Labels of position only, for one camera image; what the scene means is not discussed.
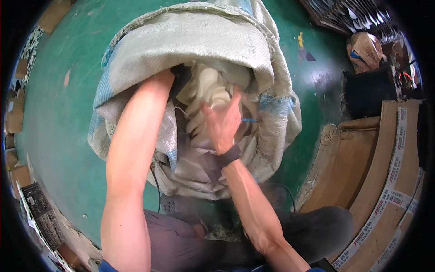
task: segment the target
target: yellow paint mark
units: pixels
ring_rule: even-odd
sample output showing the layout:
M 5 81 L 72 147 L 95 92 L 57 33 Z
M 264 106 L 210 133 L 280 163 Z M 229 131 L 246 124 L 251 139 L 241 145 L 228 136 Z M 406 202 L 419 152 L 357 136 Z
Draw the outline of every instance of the yellow paint mark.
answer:
M 300 46 L 300 47 L 304 47 L 304 42 L 302 41 L 302 32 L 299 33 L 299 36 L 298 36 L 298 43 L 299 43 L 299 46 Z

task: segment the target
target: hand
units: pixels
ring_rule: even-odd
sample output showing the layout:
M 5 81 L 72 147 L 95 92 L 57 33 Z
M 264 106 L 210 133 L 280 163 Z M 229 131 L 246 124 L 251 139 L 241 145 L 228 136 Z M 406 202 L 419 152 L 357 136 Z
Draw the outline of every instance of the hand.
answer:
M 218 155 L 226 153 L 233 146 L 234 135 L 241 122 L 240 98 L 239 87 L 234 85 L 233 98 L 224 111 L 214 111 L 206 102 L 202 104 L 201 111 L 205 116 L 207 132 Z

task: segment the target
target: blue sleeve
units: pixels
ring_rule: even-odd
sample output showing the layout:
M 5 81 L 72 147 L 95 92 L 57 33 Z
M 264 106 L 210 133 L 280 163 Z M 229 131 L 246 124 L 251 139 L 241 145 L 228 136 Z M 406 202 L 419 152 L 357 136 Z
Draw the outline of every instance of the blue sleeve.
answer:
M 321 269 L 321 268 L 316 267 L 316 268 L 311 268 L 307 272 L 326 272 L 326 271 Z
M 115 268 L 111 267 L 107 261 L 102 260 L 98 272 L 118 272 Z

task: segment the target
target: black cable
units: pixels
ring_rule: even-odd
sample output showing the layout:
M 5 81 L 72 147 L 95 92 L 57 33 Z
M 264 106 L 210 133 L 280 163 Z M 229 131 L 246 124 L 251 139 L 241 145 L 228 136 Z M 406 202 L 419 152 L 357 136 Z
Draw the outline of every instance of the black cable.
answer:
M 156 178 L 156 175 L 154 174 L 153 168 L 150 167 L 150 170 L 151 170 L 151 173 L 153 174 L 154 180 L 156 181 L 157 192 L 159 193 L 159 209 L 157 210 L 157 212 L 160 213 L 160 203 L 161 203 L 160 186 L 159 186 L 159 183 L 157 182 L 157 178 Z
M 284 184 L 280 184 L 280 183 L 269 182 L 269 184 L 279 185 L 279 186 L 284 187 L 287 190 L 287 192 L 290 194 L 291 202 L 293 203 L 293 212 L 296 212 L 296 204 L 294 202 L 294 197 L 291 194 L 290 189 L 287 186 L 285 186 Z

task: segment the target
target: left arm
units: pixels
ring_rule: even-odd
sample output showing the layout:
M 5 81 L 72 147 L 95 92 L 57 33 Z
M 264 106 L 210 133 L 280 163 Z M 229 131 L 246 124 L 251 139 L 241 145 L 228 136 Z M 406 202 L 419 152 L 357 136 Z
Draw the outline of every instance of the left arm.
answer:
M 173 81 L 169 69 L 144 81 L 125 107 L 107 154 L 101 246 L 104 260 L 120 272 L 151 270 L 143 192 Z

